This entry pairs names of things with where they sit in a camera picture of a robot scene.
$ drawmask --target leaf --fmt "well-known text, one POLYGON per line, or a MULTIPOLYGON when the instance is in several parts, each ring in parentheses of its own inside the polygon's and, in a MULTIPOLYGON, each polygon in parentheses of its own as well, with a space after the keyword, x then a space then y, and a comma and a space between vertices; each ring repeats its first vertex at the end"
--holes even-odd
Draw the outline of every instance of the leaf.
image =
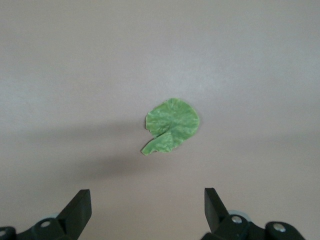
POLYGON ((168 153, 192 137, 199 126, 199 116, 186 102, 170 98, 150 111, 145 128, 154 137, 143 149, 144 155, 154 151, 168 153))

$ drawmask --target green leaf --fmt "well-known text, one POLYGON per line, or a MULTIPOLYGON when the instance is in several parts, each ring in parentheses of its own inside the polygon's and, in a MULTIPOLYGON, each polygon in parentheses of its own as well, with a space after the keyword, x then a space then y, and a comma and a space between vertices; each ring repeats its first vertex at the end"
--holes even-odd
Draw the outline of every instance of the green leaf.
POLYGON ((168 153, 197 132, 199 116, 186 102, 170 98, 150 111, 145 122, 145 128, 154 139, 142 149, 142 153, 168 153))

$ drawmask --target gray background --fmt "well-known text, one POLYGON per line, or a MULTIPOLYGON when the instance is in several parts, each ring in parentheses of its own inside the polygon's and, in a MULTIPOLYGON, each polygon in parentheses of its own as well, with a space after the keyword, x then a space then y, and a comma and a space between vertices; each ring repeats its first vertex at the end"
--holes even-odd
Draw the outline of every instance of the gray background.
POLYGON ((0 1, 0 226, 91 190, 80 239, 198 240, 204 188, 320 235, 320 1, 0 1), (200 115, 144 156, 145 116, 200 115))

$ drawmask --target table surface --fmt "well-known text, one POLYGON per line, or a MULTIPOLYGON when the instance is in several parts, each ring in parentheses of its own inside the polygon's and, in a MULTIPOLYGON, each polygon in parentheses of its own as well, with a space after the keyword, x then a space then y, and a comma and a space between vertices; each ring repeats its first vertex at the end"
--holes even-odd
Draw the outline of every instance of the table surface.
POLYGON ((7 1, 0 7, 0 226, 90 189, 80 240, 198 240, 204 188, 320 236, 320 1, 7 1), (140 151, 181 98, 198 132, 140 151))

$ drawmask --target screw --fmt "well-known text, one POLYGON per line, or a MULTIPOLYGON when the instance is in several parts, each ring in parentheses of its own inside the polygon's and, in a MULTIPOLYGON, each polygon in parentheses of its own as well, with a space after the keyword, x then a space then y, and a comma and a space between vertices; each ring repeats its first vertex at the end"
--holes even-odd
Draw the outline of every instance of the screw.
POLYGON ((2 236, 4 236, 4 235, 6 235, 6 230, 0 231, 0 237, 2 237, 2 236))
POLYGON ((284 233, 286 231, 286 228, 281 223, 274 223, 273 227, 275 230, 284 233))
POLYGON ((45 227, 48 227, 49 225, 50 225, 50 221, 44 221, 43 223, 41 223, 40 227, 45 228, 45 227))
POLYGON ((239 216, 232 216, 231 217, 232 222, 234 222, 235 224, 241 224, 242 223, 242 219, 239 216))

